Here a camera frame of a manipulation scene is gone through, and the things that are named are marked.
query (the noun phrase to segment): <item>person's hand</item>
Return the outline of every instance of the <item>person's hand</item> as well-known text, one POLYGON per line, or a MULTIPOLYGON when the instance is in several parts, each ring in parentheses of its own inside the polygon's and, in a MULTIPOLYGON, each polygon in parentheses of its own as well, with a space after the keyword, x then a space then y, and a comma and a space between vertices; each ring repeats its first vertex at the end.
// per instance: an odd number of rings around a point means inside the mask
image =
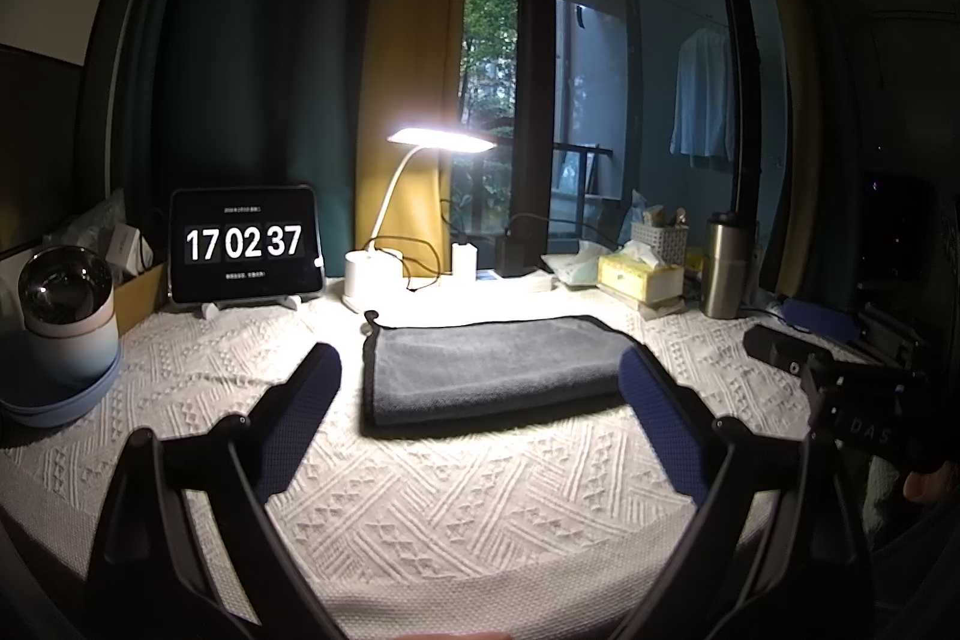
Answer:
POLYGON ((950 461, 928 475, 911 472, 904 482, 904 499, 917 504, 942 500, 956 484, 956 467, 950 461))
POLYGON ((514 640, 506 632, 474 632, 474 634, 404 634, 394 640, 514 640))

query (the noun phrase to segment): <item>tablet stand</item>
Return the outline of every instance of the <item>tablet stand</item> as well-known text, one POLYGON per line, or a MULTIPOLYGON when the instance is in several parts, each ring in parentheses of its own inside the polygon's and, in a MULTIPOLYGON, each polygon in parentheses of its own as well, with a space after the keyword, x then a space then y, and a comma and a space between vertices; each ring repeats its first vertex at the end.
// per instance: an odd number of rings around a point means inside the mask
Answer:
MULTIPOLYGON (((229 304, 244 304, 245 302, 230 302, 229 304)), ((304 300, 297 294, 293 293, 292 295, 287 296, 277 296, 275 299, 256 299, 250 302, 251 304, 279 304, 282 307, 287 308, 287 310, 293 310, 296 312, 299 310, 299 306, 304 303, 304 300)), ((200 305, 200 315, 203 316, 203 320, 213 320, 218 316, 219 312, 227 305, 226 303, 217 304, 216 302, 203 302, 200 305)))

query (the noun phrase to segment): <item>lamp arm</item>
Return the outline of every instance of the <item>lamp arm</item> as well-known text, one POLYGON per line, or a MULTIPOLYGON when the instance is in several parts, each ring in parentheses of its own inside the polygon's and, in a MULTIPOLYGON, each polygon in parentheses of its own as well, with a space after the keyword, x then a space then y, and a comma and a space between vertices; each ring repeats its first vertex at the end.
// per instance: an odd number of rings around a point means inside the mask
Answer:
POLYGON ((400 165, 397 166, 397 171, 394 172, 394 176, 390 180, 390 185, 387 186, 387 193, 383 196, 383 203, 380 205, 380 212, 376 215, 376 222, 373 223, 373 231, 370 234, 370 243, 367 245, 367 250, 373 250, 373 242, 376 240, 376 235, 380 233, 380 226, 383 224, 384 215, 387 214, 387 207, 390 206, 390 199, 394 195, 394 189, 397 187, 397 180, 400 179, 404 168, 407 165, 407 162, 413 158, 416 153, 424 149, 424 145, 419 145, 416 148, 411 148, 410 152, 403 156, 400 159, 400 165))

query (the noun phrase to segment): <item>plastic basket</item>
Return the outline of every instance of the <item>plastic basket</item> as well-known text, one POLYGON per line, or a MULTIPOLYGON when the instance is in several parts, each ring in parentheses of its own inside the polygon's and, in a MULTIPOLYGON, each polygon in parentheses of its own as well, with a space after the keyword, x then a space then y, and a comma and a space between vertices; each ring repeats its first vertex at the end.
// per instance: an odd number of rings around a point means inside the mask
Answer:
POLYGON ((666 261, 683 266, 686 259, 686 232, 688 226, 648 226, 646 223, 634 223, 630 237, 637 242, 649 244, 666 261))

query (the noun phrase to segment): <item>curtain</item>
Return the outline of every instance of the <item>curtain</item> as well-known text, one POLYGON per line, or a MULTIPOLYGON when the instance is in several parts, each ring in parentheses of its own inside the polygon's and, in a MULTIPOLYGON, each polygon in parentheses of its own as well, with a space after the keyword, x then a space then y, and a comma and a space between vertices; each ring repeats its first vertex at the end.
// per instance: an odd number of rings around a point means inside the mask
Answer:
POLYGON ((117 184, 141 209, 183 187, 305 183, 317 196, 326 271, 353 237, 359 49, 365 0, 157 0, 132 77, 140 101, 116 150, 117 184))
POLYGON ((124 189, 127 220, 150 225, 154 75, 167 0, 132 0, 113 96, 110 179, 124 189))
MULTIPOLYGON (((387 136, 407 125, 457 124, 463 14, 464 0, 370 0, 356 156, 357 247, 370 238, 387 184, 408 149, 387 142, 387 136)), ((440 199, 449 191, 445 159, 429 149, 414 156, 380 234, 430 242, 448 266, 448 232, 440 211, 440 199)), ((428 268, 436 265, 433 254, 413 242, 384 239, 380 245, 428 268)))
POLYGON ((823 147, 816 223, 798 295, 837 310, 856 303, 863 242, 860 110, 843 28, 832 0, 812 0, 819 20, 824 94, 823 147))
POLYGON ((813 242, 821 175, 823 104, 816 20, 810 0, 776 0, 790 79, 790 211, 776 292, 794 296, 803 285, 813 242))

